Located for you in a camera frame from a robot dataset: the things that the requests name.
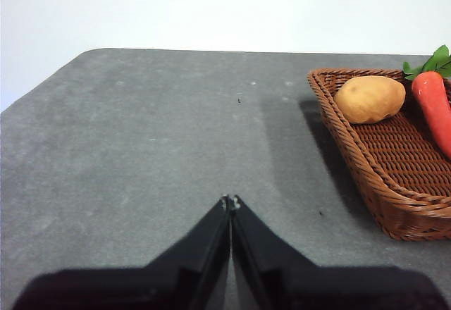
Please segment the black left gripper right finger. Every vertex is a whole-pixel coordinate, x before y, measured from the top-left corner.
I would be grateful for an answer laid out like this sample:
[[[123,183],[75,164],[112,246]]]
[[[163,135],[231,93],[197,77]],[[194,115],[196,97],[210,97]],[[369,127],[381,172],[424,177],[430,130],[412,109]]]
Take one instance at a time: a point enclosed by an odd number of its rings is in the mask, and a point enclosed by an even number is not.
[[[426,275],[396,267],[320,267],[230,199],[231,244],[243,309],[449,309]]]

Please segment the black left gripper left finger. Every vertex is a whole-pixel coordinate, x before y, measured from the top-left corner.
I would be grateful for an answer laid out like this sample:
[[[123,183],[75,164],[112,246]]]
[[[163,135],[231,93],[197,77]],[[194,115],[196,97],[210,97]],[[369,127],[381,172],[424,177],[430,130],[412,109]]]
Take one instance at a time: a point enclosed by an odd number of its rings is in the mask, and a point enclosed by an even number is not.
[[[229,197],[146,266],[65,269],[32,279],[14,309],[221,309],[230,257]]]

